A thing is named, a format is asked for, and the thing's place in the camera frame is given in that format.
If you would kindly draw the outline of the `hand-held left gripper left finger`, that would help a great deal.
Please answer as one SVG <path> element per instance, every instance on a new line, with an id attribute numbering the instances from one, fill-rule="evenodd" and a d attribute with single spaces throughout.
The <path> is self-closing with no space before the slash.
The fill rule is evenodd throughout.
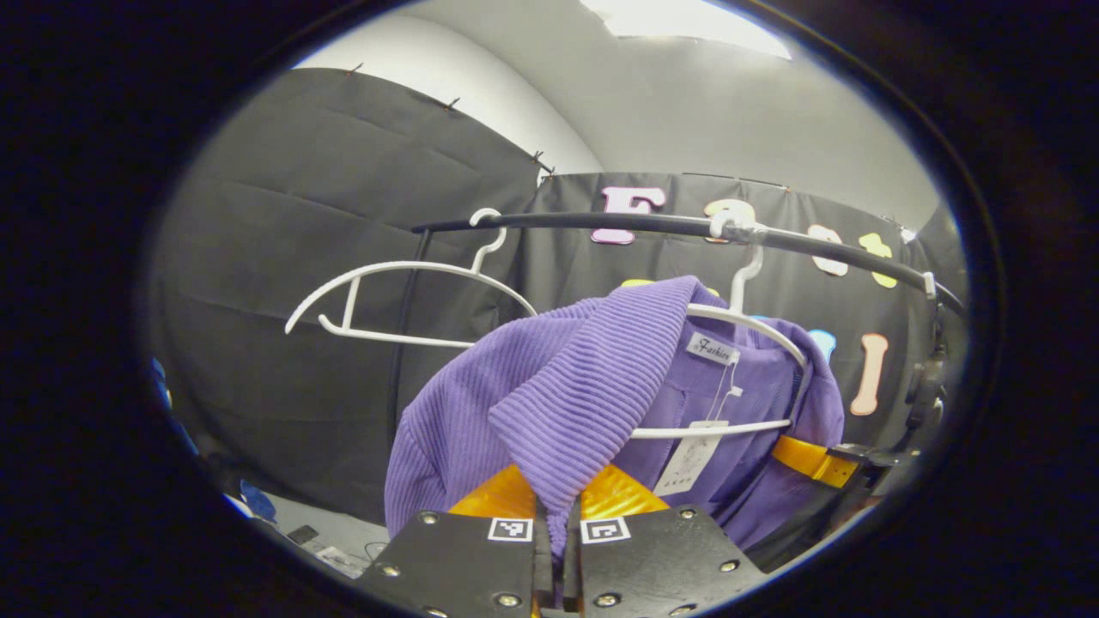
<path id="1" fill-rule="evenodd" d="M 539 617 L 555 607 L 544 505 L 500 470 L 448 510 L 417 510 L 357 588 L 417 617 Z"/>

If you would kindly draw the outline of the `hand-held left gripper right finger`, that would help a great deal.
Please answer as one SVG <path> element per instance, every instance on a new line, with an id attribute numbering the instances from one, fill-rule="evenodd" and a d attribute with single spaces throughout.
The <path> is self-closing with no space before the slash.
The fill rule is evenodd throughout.
<path id="1" fill-rule="evenodd" d="M 581 492 L 566 532 L 568 617 L 693 617 L 767 577 L 702 507 L 668 506 L 613 465 Z"/>

